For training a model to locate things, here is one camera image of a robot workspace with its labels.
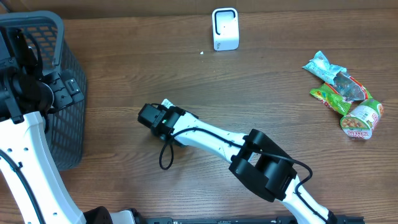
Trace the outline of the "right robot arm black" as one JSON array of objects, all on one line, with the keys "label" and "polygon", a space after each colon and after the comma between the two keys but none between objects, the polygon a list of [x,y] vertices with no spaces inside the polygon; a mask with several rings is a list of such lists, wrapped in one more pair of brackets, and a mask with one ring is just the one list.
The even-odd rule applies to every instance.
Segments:
[{"label": "right robot arm black", "polygon": [[268,202],[278,200],[297,223],[337,223],[333,212],[303,187],[313,172],[301,180],[294,169],[294,165],[306,170],[309,166],[291,158],[263,132],[232,133],[204,123],[184,109],[157,103],[145,104],[137,120],[164,140],[165,147],[197,147],[224,159],[245,188]]}]

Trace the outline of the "white barcode scanner stand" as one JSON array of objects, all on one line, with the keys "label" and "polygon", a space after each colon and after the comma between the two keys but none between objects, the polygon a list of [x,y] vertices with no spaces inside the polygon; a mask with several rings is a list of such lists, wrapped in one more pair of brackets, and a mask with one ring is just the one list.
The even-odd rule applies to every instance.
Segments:
[{"label": "white barcode scanner stand", "polygon": [[217,8],[212,12],[211,18],[214,50],[236,50],[239,47],[239,20],[237,10],[233,7]]}]

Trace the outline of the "green cup noodles container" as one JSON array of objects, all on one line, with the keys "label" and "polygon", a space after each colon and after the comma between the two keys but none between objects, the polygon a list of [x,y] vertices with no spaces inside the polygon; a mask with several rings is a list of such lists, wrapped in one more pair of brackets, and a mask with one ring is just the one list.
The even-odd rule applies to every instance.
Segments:
[{"label": "green cup noodles container", "polygon": [[383,105],[375,99],[362,101],[349,114],[342,117],[340,126],[353,139],[370,139],[384,113]]}]

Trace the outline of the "teal snack packet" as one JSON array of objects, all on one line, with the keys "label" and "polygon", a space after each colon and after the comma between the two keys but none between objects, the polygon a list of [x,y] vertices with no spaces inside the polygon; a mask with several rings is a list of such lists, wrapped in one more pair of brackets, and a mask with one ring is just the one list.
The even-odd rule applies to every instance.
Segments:
[{"label": "teal snack packet", "polygon": [[335,78],[338,73],[347,72],[345,67],[331,64],[322,51],[318,51],[314,58],[303,66],[303,69],[316,75],[330,85],[335,84]]}]

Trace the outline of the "grey plastic mesh basket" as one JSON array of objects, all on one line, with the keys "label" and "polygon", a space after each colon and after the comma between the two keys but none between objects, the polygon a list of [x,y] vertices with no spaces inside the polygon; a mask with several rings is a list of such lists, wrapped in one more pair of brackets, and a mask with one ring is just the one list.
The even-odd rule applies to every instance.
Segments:
[{"label": "grey plastic mesh basket", "polygon": [[[1,15],[1,25],[16,27],[32,35],[40,46],[44,73],[58,72],[68,75],[86,94],[86,75],[64,39],[65,27],[54,12],[14,12]],[[58,170],[76,167],[83,155],[86,101],[49,114],[49,130],[46,133],[50,153]]]}]

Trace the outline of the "green snack bag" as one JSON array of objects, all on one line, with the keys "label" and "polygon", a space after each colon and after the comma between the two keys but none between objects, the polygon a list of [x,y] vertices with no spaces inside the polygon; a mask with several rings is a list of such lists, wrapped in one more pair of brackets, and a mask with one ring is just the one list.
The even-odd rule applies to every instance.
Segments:
[{"label": "green snack bag", "polygon": [[335,84],[324,83],[319,88],[310,90],[310,94],[325,106],[345,116],[354,101],[371,99],[370,92],[348,72],[339,72]]}]

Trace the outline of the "white cosmetic tube gold cap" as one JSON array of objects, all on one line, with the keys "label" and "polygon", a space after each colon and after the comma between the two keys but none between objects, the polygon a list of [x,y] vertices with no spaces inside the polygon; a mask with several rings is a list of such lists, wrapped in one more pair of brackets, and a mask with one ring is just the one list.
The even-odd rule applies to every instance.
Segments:
[{"label": "white cosmetic tube gold cap", "polygon": [[174,106],[174,104],[166,98],[161,102],[161,105],[165,106],[166,108],[170,108],[171,106]]}]

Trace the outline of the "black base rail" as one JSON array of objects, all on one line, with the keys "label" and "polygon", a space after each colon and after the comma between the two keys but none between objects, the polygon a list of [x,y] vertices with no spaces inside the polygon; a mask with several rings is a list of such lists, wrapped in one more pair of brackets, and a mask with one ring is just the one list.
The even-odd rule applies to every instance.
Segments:
[{"label": "black base rail", "polygon": [[215,219],[173,219],[170,217],[141,218],[136,223],[145,224],[297,224],[294,217],[277,218],[215,218]]}]

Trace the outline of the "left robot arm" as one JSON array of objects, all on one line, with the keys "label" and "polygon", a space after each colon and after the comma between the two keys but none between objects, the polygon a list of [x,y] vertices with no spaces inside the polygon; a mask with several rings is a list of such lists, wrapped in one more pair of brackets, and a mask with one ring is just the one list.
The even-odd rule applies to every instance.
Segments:
[{"label": "left robot arm", "polygon": [[45,133],[48,114],[84,99],[73,75],[43,73],[32,35],[1,28],[1,172],[26,223],[137,222],[131,209],[111,213],[104,206],[82,212],[62,181]]}]

